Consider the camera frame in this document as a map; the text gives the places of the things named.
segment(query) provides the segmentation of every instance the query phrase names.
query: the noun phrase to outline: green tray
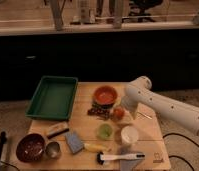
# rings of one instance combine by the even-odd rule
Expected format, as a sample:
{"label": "green tray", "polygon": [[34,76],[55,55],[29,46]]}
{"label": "green tray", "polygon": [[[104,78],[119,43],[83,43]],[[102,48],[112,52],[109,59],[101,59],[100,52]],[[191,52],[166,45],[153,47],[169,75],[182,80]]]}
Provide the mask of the green tray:
{"label": "green tray", "polygon": [[26,116],[33,119],[69,120],[78,79],[43,76],[32,97]]}

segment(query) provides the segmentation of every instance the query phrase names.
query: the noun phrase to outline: white cup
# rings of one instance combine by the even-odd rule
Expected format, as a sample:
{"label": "white cup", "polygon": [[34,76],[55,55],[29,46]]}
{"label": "white cup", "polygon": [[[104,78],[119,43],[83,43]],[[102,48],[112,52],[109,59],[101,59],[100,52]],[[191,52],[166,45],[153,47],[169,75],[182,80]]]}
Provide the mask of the white cup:
{"label": "white cup", "polygon": [[139,133],[137,129],[132,126],[126,126],[121,131],[121,140],[123,146],[131,146],[135,144],[139,139]]}

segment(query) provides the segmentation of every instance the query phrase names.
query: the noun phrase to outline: brown bowl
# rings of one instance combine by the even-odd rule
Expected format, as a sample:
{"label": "brown bowl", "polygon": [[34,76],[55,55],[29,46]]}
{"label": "brown bowl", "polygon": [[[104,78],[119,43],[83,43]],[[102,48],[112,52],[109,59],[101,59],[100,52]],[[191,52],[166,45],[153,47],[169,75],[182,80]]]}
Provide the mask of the brown bowl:
{"label": "brown bowl", "polygon": [[29,134],[17,145],[16,155],[22,162],[35,162],[41,159],[45,140],[40,134]]}
{"label": "brown bowl", "polygon": [[111,86],[101,86],[94,92],[94,102],[100,106],[113,105],[117,99],[117,91]]}

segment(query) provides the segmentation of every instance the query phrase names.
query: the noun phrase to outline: power cord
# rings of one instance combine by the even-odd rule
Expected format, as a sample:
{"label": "power cord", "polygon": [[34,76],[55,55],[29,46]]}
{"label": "power cord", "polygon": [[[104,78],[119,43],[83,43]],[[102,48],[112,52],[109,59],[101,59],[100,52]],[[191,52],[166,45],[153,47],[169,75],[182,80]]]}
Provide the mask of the power cord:
{"label": "power cord", "polygon": [[199,147],[199,144],[197,144],[195,141],[193,141],[192,139],[188,138],[187,136],[179,134],[179,133],[169,133],[169,134],[164,135],[163,138],[170,136],[170,135],[177,135],[177,136],[180,136],[180,137],[184,137],[187,140],[189,140],[190,142],[192,142],[193,144],[195,144],[197,147]]}
{"label": "power cord", "polygon": [[[170,135],[177,135],[177,136],[183,137],[183,138],[189,140],[190,142],[192,142],[193,144],[195,144],[197,147],[199,147],[199,144],[197,144],[195,141],[193,141],[192,139],[188,138],[187,136],[179,134],[179,133],[169,133],[169,134],[164,135],[163,138],[168,137]],[[170,155],[169,158],[178,158],[178,159],[184,161],[194,171],[193,166],[185,158],[183,158],[181,156],[177,156],[177,155]]]}
{"label": "power cord", "polygon": [[182,161],[184,161],[185,163],[187,163],[187,165],[190,166],[190,168],[193,171],[195,171],[194,168],[193,168],[193,166],[186,159],[184,159],[183,157],[177,156],[177,155],[171,155],[171,156],[169,156],[169,158],[178,158],[178,159],[181,159]]}
{"label": "power cord", "polygon": [[14,166],[14,165],[12,165],[12,164],[10,164],[10,163],[4,162],[4,161],[0,161],[0,163],[4,164],[4,165],[6,165],[6,166],[13,167],[13,168],[15,168],[17,171],[20,171],[20,169],[19,169],[18,167]]}

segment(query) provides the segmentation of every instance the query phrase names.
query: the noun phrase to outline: office chair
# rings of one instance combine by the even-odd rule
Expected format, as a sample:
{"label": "office chair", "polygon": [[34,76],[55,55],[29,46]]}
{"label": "office chair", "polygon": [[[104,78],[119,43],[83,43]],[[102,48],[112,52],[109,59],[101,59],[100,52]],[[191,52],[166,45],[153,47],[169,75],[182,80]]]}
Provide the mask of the office chair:
{"label": "office chair", "polygon": [[143,22],[144,19],[150,22],[155,22],[155,20],[150,17],[151,14],[146,13],[145,10],[160,5],[162,2],[163,0],[130,0],[130,9],[138,8],[139,12],[130,11],[128,15],[138,16],[139,23]]}

